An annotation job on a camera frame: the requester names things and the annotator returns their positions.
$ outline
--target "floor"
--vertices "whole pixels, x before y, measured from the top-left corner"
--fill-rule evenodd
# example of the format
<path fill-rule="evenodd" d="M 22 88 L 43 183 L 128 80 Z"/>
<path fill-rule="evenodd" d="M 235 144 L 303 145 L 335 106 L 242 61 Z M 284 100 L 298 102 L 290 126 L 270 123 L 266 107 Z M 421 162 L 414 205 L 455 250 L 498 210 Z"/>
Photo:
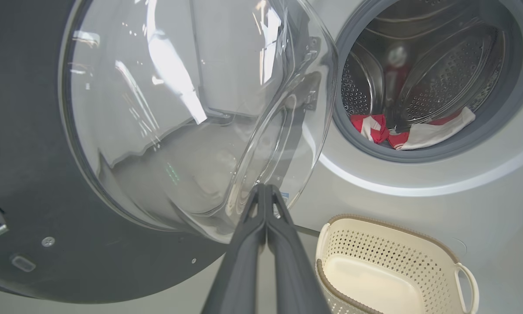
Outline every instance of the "floor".
<path fill-rule="evenodd" d="M 306 253 L 314 263 L 317 237 L 299 233 Z M 0 314 L 198 314 L 202 310 L 222 258 L 195 276 L 152 296 L 116 304 L 82 305 L 35 300 L 0 292 Z M 260 255 L 258 314 L 274 314 L 277 308 L 273 254 L 265 248 Z"/>

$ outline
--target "empty basket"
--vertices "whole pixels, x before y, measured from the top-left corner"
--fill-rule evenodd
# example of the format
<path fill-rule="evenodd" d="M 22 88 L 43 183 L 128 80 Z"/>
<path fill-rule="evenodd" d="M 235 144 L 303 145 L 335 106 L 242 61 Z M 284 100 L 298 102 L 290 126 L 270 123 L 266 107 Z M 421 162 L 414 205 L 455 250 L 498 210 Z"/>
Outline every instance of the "empty basket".
<path fill-rule="evenodd" d="M 389 223 L 339 215 L 319 234 L 316 271 L 334 314 L 475 314 L 471 272 L 438 240 Z M 465 307 L 459 272 L 471 284 Z"/>

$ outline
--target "front-loading washing machine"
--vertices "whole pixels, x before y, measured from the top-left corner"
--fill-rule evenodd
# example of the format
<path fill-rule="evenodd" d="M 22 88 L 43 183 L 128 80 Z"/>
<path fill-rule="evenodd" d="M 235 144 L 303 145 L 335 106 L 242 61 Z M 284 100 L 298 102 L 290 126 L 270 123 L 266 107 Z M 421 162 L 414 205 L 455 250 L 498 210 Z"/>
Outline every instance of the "front-loading washing machine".
<path fill-rule="evenodd" d="M 408 150 L 352 119 L 391 137 L 465 108 Z M 0 3 L 0 290 L 174 286 L 224 252 L 258 181 L 301 227 L 355 213 L 434 236 L 485 311 L 523 308 L 523 0 Z"/>

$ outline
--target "washing machine door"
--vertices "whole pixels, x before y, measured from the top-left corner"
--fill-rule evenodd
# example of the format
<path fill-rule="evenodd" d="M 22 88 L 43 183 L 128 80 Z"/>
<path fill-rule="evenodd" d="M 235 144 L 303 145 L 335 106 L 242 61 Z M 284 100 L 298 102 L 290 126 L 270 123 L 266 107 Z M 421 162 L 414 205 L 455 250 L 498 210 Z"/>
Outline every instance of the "washing machine door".
<path fill-rule="evenodd" d="M 193 276 L 253 185 L 296 200 L 337 68 L 301 1 L 0 2 L 0 290 L 117 302 Z"/>

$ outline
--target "basket bottom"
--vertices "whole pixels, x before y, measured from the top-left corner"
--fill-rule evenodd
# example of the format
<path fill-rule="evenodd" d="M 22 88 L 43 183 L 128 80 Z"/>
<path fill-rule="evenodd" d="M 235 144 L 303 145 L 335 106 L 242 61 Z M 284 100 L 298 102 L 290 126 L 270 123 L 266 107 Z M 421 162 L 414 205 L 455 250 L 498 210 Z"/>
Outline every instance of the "basket bottom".
<path fill-rule="evenodd" d="M 333 255 L 323 268 L 342 294 L 383 314 L 421 314 L 420 289 L 393 270 L 345 255 Z"/>

